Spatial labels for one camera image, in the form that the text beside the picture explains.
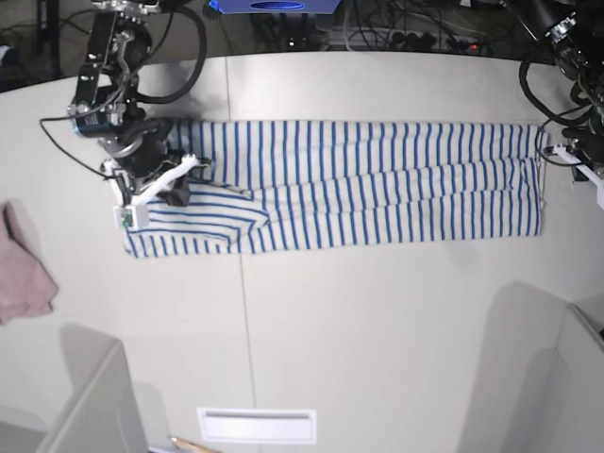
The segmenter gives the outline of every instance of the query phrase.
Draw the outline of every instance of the blue and white striped fabric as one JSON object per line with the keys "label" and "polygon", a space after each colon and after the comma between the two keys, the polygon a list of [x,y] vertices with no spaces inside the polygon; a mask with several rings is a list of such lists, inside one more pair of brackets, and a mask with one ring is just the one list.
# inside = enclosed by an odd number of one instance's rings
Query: blue and white striped fabric
{"label": "blue and white striped fabric", "polygon": [[151,225],[126,234],[126,251],[146,258],[535,236],[537,133],[531,125],[183,121],[170,145],[211,158],[207,183],[191,184],[188,208],[153,202]]}

